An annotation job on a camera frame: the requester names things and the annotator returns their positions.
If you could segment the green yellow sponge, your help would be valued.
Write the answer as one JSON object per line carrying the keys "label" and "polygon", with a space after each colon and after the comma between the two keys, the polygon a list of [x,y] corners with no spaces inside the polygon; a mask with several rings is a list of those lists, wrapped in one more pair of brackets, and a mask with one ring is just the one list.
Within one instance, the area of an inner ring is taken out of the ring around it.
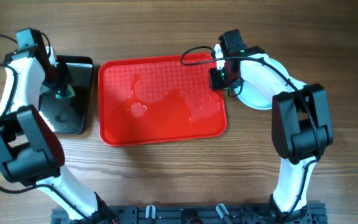
{"label": "green yellow sponge", "polygon": [[58,90],[55,94],[56,99],[69,99],[75,96],[72,86],[68,85],[65,89]]}

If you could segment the light blue plate back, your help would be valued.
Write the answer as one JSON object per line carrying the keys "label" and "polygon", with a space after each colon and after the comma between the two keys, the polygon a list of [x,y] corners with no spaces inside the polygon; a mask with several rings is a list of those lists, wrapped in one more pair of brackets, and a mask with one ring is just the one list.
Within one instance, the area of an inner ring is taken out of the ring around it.
{"label": "light blue plate back", "polygon": [[241,102],[253,109],[271,110],[273,96],[291,90],[269,61],[260,63],[243,60],[240,73],[244,80],[242,91],[240,93],[238,88],[235,92]]}

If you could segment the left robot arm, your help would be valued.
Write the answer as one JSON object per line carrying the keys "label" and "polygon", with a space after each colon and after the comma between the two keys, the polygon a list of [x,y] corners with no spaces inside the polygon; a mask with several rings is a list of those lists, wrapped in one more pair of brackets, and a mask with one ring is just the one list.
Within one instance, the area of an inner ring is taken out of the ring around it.
{"label": "left robot arm", "polygon": [[65,165],[60,141],[39,114],[39,99],[47,72],[68,74],[69,64],[92,65],[84,56],[55,55],[52,48],[33,44],[6,55],[7,70],[0,102],[0,172],[24,185],[7,194],[38,189],[64,208],[75,223],[117,223],[114,212],[96,192],[87,189]]}

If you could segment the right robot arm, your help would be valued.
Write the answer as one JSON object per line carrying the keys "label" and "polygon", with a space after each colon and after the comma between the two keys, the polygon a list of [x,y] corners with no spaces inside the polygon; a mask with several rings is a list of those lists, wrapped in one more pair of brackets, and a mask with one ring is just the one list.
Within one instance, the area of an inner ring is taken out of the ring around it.
{"label": "right robot arm", "polygon": [[293,78],[260,47],[215,45],[213,90],[234,90],[243,104],[272,112],[272,142],[281,158],[277,186],[270,197],[270,221],[297,222],[311,216],[306,199],[315,165],[333,142],[326,90]]}

